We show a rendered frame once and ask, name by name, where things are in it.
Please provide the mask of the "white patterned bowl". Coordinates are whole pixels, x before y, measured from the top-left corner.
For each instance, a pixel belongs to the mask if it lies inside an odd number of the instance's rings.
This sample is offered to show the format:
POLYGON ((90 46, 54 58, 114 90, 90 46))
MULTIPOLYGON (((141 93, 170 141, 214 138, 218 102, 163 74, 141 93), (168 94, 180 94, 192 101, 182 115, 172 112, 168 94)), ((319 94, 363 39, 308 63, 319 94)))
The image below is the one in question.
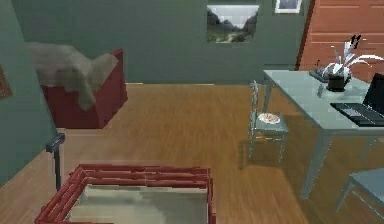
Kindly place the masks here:
POLYGON ((266 124, 278 124, 280 117, 272 113, 260 113, 258 119, 266 124))

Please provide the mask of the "red slatted crate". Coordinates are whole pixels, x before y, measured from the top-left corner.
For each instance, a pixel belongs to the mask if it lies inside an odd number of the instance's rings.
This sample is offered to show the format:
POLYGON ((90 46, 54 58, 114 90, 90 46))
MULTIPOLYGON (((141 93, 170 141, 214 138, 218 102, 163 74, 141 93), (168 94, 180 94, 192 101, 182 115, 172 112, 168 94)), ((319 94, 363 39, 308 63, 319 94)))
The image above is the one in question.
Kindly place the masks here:
POLYGON ((79 164, 51 200, 41 208, 34 224, 113 224, 67 221, 66 217, 87 185, 174 187, 206 190, 207 224, 217 224, 212 209, 213 179, 209 168, 79 164))

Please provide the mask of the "red sofa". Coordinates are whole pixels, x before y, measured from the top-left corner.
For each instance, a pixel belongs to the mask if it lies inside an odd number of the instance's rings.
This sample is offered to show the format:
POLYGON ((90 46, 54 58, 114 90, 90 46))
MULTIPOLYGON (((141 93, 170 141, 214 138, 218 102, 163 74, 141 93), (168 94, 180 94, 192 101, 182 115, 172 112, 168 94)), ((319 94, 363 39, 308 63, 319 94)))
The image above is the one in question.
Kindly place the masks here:
POLYGON ((96 102, 89 109, 81 108, 77 91, 67 91, 64 87, 41 87, 57 128, 102 129, 128 100, 124 51, 116 49, 111 55, 118 63, 94 93, 96 102))

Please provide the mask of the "pale green table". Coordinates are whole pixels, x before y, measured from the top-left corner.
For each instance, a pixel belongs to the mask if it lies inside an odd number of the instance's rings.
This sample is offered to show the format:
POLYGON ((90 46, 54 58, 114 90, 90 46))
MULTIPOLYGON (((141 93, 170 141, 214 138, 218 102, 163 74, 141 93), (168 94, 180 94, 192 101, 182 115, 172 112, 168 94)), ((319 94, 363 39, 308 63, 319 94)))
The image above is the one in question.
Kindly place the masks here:
POLYGON ((369 139, 384 137, 384 127, 359 127, 330 105, 331 102, 361 103, 369 88, 369 84, 362 80, 352 78, 344 92, 332 93, 325 90, 321 97, 318 96, 321 82, 311 77, 308 71, 265 70, 264 80, 266 84, 264 112, 268 110, 272 87, 275 86, 319 129, 306 177, 302 183, 301 199, 309 197, 333 137, 369 139))

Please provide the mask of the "beige blanket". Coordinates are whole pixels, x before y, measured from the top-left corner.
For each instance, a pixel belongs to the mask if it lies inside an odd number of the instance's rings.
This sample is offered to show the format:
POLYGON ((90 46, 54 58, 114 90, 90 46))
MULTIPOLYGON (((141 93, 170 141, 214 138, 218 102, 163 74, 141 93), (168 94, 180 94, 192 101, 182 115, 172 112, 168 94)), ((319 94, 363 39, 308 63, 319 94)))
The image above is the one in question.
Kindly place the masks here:
POLYGON ((88 110, 95 102, 95 92, 107 80, 119 60, 110 53, 89 59, 71 45, 28 42, 39 83, 77 92, 78 104, 88 110))

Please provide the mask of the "white plant in black pot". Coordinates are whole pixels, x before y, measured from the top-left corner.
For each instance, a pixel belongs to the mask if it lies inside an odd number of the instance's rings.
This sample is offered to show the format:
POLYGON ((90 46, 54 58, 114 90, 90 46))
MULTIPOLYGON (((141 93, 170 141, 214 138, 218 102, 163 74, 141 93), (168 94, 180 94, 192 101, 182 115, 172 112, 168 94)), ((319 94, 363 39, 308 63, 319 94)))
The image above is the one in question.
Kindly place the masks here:
POLYGON ((331 46, 335 55, 335 61, 326 65, 322 75, 328 77, 326 88, 333 92, 343 92, 346 85, 352 79, 351 67, 357 63, 369 65, 368 59, 384 61, 384 57, 374 54, 363 54, 357 56, 354 53, 359 46, 361 35, 353 35, 349 41, 345 41, 343 51, 338 52, 334 46, 331 46))

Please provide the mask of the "red-brown room door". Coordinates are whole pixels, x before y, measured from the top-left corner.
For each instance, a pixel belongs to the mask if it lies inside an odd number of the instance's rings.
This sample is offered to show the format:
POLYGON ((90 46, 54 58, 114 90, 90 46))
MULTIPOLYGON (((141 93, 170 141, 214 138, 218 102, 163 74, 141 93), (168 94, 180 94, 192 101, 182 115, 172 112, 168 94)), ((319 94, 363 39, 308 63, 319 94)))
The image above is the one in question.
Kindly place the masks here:
POLYGON ((335 60, 332 46, 360 35, 355 54, 384 58, 384 0, 310 0, 297 70, 309 71, 335 60))

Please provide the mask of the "black laptop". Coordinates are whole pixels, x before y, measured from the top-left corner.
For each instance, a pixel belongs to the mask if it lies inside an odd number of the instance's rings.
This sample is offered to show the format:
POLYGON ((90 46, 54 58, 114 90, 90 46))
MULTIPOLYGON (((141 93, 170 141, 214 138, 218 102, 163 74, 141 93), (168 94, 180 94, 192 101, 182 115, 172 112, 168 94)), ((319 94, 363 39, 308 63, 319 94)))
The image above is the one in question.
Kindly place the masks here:
POLYGON ((384 127, 384 75, 376 73, 362 103, 331 103, 359 127, 384 127))

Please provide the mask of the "landscape wall picture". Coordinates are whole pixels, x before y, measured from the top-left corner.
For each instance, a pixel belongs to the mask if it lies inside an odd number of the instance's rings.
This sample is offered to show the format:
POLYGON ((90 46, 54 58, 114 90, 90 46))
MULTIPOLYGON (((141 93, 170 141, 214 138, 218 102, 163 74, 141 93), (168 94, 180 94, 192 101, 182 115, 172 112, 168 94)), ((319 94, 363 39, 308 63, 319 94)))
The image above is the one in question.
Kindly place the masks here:
POLYGON ((207 6, 208 43, 249 43, 256 33, 258 5, 207 6))

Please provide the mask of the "white framed wall picture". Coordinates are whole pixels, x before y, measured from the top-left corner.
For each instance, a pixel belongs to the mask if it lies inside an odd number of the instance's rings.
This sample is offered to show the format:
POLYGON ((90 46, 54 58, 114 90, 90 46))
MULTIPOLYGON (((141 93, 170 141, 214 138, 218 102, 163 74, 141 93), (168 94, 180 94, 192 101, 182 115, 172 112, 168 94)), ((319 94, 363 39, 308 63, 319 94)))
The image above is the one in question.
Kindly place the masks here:
POLYGON ((276 13, 298 14, 301 9, 302 0, 277 0, 276 13))

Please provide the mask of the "brown wall picture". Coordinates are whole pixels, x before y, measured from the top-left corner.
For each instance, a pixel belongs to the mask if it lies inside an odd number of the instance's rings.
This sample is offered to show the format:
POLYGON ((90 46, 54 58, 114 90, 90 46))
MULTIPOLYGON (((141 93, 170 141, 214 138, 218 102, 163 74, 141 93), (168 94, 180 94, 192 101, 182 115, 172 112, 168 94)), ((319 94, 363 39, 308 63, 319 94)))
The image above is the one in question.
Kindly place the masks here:
POLYGON ((2 66, 0 65, 0 99, 12 96, 13 92, 7 81, 7 77, 4 73, 2 66))

